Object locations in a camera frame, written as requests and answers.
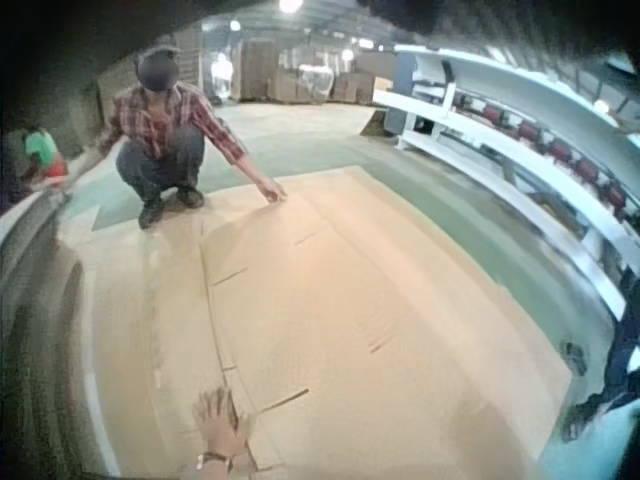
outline red plaid shirt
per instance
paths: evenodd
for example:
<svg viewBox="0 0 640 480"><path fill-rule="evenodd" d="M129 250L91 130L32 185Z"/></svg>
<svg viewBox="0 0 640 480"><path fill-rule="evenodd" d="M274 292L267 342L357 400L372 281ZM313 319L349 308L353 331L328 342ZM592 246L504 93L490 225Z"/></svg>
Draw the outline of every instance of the red plaid shirt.
<svg viewBox="0 0 640 480"><path fill-rule="evenodd" d="M165 120L154 121L147 111L144 88L142 85L133 87L115 99L115 110L98 140L98 150L106 156L120 137L126 135L142 142L149 155L160 159L171 151L174 131L191 123L211 140L230 164L245 155L240 142L227 125L216 118L209 100L195 87L178 82L169 90L167 113Z"/></svg>

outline concrete floor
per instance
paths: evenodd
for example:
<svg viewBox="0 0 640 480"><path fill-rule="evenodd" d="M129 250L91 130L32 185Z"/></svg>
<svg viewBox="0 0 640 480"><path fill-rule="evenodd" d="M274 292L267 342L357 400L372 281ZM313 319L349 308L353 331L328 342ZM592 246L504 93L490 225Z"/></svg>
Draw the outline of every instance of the concrete floor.
<svg viewBox="0 0 640 480"><path fill-rule="evenodd" d="M612 326L589 285L508 206L463 175L424 155L396 150L388 141L360 137L371 112L347 105L247 104L218 114L268 175L362 167L422 211L505 286L556 348L563 340L585 348L589 370L573 382L566 406L601 388ZM63 222L95 207L93 230L137 217L140 201L120 181L114 154L76 184ZM207 145L200 188L208 193L243 183ZM570 445L554 433L540 459L548 477L612 478L631 432L633 408L604 417Z"/></svg>

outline hand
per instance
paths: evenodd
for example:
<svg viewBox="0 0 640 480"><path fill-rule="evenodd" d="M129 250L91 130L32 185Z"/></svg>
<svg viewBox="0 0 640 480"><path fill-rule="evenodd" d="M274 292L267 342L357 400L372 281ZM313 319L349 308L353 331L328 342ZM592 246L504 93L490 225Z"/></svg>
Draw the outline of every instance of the hand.
<svg viewBox="0 0 640 480"><path fill-rule="evenodd" d="M228 388L201 394L193 416L209 452L233 458L247 450L251 420L236 417Z"/></svg>
<svg viewBox="0 0 640 480"><path fill-rule="evenodd" d="M287 193L284 191L284 188L282 188L282 185L274 182L273 180L265 178L264 180L258 181L256 183L256 186L269 203L275 203L278 200L287 199Z"/></svg>

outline man's right hand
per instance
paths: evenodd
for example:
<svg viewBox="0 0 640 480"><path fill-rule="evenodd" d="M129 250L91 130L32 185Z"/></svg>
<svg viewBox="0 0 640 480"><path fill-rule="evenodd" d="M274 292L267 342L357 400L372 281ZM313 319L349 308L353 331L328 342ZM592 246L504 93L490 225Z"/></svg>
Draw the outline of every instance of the man's right hand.
<svg viewBox="0 0 640 480"><path fill-rule="evenodd" d="M269 203L275 203L279 200L287 199L287 193L278 182L265 178L264 180L257 182L256 186Z"/></svg>

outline warehouse wall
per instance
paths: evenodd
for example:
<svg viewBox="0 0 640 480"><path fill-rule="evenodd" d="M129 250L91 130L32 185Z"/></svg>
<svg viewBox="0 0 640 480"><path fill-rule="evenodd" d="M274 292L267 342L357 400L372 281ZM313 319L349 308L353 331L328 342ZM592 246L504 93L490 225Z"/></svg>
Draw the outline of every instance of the warehouse wall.
<svg viewBox="0 0 640 480"><path fill-rule="evenodd" d="M396 57L392 52L360 52L353 63L356 72L393 80Z"/></svg>

